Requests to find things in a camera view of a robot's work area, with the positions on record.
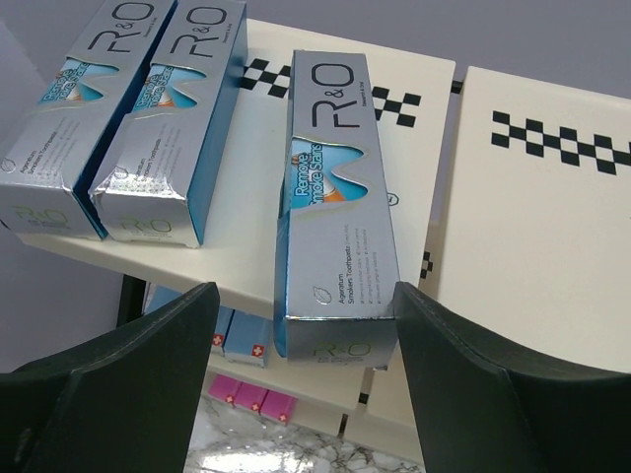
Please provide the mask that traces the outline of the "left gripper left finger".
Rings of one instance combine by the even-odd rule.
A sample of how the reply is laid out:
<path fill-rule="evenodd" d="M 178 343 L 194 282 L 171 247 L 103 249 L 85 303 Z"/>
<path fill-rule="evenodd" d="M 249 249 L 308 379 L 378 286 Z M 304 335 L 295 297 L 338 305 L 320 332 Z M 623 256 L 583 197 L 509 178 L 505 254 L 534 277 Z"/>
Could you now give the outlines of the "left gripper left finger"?
<path fill-rule="evenodd" d="M 204 283 L 2 374 L 2 471 L 182 471 L 219 305 Z"/>

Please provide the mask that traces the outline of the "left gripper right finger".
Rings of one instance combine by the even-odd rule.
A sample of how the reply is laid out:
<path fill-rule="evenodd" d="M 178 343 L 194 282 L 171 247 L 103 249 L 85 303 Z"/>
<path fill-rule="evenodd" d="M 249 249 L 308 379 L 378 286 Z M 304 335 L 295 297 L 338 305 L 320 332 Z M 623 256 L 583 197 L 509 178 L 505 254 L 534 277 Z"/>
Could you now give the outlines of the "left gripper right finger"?
<path fill-rule="evenodd" d="M 393 313 L 429 472 L 626 472 L 630 377 L 517 344 L 400 282 Z"/>

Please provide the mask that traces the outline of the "pink toothpaste box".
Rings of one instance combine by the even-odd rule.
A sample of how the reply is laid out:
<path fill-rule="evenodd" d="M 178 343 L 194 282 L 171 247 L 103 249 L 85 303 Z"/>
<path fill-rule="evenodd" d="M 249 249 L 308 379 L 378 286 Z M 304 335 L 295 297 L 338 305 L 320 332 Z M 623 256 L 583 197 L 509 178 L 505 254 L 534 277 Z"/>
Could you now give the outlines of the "pink toothpaste box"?
<path fill-rule="evenodd" d="M 259 414 L 268 392 L 264 387 L 242 382 L 235 396 L 234 406 Z"/>
<path fill-rule="evenodd" d="M 216 374 L 210 383 L 208 394 L 216 400 L 234 406 L 241 386 L 242 383 L 237 379 L 222 374 Z"/>
<path fill-rule="evenodd" d="M 262 402 L 260 415 L 281 425 L 291 422 L 297 399 L 291 395 L 269 390 Z"/>

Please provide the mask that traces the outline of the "light blue toothpaste box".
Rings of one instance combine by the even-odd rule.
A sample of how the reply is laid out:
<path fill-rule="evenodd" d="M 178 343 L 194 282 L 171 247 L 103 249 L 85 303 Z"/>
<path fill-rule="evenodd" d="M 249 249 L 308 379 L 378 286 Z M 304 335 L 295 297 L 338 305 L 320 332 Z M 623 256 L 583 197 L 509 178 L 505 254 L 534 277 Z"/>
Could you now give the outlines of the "light blue toothpaste box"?
<path fill-rule="evenodd" d="M 231 363 L 265 368 L 272 339 L 272 321 L 236 310 L 224 344 L 224 356 Z"/>
<path fill-rule="evenodd" d="M 217 314 L 216 326 L 212 338 L 211 352 L 219 356 L 225 355 L 225 342 L 230 330 L 234 315 L 234 310 L 229 307 L 220 306 Z"/>
<path fill-rule="evenodd" d="M 151 313 L 177 299 L 179 296 L 180 292 L 170 288 L 162 286 L 152 287 L 147 294 L 143 314 Z"/>

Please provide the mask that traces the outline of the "pink toothpaste box back side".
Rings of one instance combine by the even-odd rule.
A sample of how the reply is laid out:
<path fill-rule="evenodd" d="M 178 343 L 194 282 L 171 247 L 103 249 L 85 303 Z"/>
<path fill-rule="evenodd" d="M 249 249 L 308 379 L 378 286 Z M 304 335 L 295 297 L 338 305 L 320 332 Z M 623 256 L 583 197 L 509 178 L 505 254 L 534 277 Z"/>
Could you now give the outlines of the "pink toothpaste box back side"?
<path fill-rule="evenodd" d="M 260 415 L 281 425 L 291 422 L 297 399 L 291 395 L 269 390 L 262 402 Z"/>

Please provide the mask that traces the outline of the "blue metallic toothpaste box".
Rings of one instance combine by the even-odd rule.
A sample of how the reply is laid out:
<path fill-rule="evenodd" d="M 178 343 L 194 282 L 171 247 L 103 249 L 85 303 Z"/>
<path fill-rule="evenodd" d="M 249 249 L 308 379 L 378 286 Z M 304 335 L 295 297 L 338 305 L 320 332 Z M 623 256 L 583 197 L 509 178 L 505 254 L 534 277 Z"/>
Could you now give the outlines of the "blue metallic toothpaste box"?
<path fill-rule="evenodd" d="M 274 343 L 291 363 L 385 369 L 399 279 L 366 57 L 292 57 Z"/>

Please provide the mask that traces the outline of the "silver blue R&O box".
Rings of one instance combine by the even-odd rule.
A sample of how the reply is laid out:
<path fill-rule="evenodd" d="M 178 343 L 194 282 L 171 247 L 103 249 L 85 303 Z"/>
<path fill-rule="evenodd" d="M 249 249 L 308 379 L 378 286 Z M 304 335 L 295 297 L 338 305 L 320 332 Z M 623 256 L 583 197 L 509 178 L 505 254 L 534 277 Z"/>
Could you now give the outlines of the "silver blue R&O box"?
<path fill-rule="evenodd" d="M 111 238 L 202 244 L 246 60 L 245 3 L 177 3 L 90 189 Z"/>

